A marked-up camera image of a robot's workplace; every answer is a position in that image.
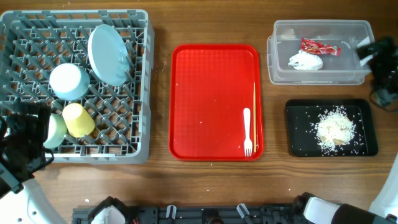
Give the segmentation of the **yellow cup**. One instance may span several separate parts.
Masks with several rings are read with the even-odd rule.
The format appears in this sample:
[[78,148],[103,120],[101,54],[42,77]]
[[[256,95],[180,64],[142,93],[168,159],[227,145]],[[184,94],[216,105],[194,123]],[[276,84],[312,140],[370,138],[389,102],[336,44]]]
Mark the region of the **yellow cup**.
[[70,103],[67,105],[62,111],[62,117],[68,132],[75,138],[90,135],[95,128],[93,118],[81,104]]

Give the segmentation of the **white tissue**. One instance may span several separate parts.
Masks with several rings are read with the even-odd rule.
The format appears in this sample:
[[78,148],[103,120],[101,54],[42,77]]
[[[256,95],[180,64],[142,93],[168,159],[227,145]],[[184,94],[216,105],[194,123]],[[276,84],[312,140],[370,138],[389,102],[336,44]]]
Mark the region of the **white tissue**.
[[323,61],[317,55],[300,50],[289,58],[288,66],[293,66],[296,70],[319,70],[323,67]]

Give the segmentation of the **wooden chopstick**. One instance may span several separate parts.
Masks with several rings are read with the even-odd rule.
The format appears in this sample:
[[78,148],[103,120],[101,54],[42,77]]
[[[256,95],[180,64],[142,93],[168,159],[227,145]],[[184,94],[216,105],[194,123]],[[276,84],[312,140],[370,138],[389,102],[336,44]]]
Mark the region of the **wooden chopstick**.
[[256,83],[253,83],[253,153],[257,152]]

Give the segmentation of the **pile of rice waste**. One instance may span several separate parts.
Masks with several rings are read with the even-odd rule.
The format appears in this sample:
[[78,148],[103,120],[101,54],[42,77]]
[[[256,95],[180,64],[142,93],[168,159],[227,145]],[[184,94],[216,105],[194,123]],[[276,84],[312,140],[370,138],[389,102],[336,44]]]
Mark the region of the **pile of rice waste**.
[[321,156],[359,156],[364,154],[364,124],[357,106],[316,106],[314,121],[305,133],[315,141]]

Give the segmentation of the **white plastic fork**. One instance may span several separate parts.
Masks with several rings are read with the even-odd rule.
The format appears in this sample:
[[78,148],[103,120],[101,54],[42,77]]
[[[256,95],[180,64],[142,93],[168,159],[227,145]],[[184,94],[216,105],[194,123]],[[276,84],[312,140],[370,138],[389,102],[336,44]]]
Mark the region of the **white plastic fork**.
[[251,127],[251,111],[249,108],[243,109],[243,119],[244,119],[244,154],[246,157],[250,157],[252,154],[253,143],[250,139],[250,127]]

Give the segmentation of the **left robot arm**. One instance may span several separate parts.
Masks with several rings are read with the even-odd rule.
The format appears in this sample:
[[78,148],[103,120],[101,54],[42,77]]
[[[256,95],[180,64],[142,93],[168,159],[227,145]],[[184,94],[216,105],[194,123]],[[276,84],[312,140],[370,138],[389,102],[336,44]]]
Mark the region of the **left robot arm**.
[[44,147],[50,107],[18,101],[10,110],[1,118],[1,223],[64,223],[34,177],[54,160]]

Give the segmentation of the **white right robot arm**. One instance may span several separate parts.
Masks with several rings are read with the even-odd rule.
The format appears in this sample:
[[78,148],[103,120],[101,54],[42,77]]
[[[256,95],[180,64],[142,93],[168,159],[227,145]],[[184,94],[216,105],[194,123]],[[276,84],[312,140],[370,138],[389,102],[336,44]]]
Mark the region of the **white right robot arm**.
[[[360,59],[367,61],[373,73],[373,90],[369,94],[378,108],[397,112],[397,45],[392,37],[357,48]],[[389,176],[368,211],[349,204],[335,204],[308,192],[299,195],[292,203],[292,215],[304,217],[311,223],[326,224],[382,224],[397,223],[397,160]]]

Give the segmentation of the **red snack wrapper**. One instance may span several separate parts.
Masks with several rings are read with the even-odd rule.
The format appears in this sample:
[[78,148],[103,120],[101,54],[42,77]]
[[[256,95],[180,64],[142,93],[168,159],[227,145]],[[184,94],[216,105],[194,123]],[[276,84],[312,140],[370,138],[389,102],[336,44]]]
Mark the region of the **red snack wrapper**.
[[334,55],[338,57],[341,53],[339,46],[323,44],[306,38],[302,39],[300,49],[306,53],[315,55]]

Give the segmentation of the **light blue plate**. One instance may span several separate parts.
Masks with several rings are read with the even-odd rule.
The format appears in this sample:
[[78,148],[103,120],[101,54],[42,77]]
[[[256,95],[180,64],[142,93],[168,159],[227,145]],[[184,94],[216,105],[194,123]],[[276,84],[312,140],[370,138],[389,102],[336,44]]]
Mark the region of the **light blue plate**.
[[112,86],[122,85],[129,70],[127,48],[112,26],[102,24],[94,29],[88,39],[88,59],[95,75]]

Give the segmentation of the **light blue bowl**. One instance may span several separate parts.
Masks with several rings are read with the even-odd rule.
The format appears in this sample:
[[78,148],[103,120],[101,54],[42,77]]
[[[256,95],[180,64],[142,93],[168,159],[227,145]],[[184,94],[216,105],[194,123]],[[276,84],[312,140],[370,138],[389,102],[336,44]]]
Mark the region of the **light blue bowl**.
[[62,100],[81,98],[90,84],[88,73],[72,63],[63,63],[53,69],[49,84],[55,95]]

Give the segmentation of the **green saucer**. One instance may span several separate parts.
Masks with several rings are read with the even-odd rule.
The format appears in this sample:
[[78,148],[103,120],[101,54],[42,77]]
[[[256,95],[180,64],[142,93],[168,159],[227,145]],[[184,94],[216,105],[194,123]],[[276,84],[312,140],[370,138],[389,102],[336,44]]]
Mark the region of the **green saucer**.
[[60,115],[52,113],[49,118],[48,135],[47,140],[44,142],[44,147],[48,149],[59,147],[66,133],[67,127],[64,119]]

